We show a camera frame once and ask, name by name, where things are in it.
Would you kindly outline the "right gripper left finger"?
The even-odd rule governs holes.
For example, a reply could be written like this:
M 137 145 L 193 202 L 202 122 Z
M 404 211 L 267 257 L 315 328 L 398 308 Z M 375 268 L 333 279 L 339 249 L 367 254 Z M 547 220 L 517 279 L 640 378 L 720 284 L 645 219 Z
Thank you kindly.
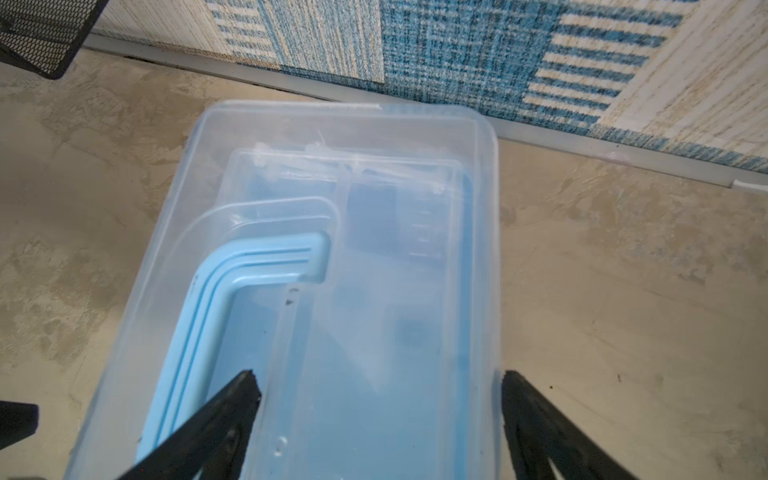
M 261 399 L 253 371 L 241 371 L 120 480 L 238 480 Z

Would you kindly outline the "light blue plastic toolbox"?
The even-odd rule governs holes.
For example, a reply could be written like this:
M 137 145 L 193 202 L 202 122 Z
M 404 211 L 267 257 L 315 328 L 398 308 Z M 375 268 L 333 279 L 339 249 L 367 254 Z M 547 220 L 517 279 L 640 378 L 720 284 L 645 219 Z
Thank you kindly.
M 119 477 L 249 370 L 245 479 L 497 478 L 498 173 L 465 107 L 208 108 L 66 477 Z

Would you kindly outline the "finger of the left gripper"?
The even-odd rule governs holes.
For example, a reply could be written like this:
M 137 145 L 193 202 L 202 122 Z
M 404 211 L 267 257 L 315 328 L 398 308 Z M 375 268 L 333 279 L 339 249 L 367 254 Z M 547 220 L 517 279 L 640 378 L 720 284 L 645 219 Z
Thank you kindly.
M 0 449 L 18 443 L 37 431 L 39 406 L 32 403 L 0 401 Z

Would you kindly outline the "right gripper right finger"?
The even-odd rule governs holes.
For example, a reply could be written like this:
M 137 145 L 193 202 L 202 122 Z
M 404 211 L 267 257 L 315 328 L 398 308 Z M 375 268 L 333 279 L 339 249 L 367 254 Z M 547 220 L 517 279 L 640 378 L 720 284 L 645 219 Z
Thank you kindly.
M 504 373 L 501 383 L 504 433 L 518 479 L 632 479 L 565 417 L 524 376 Z

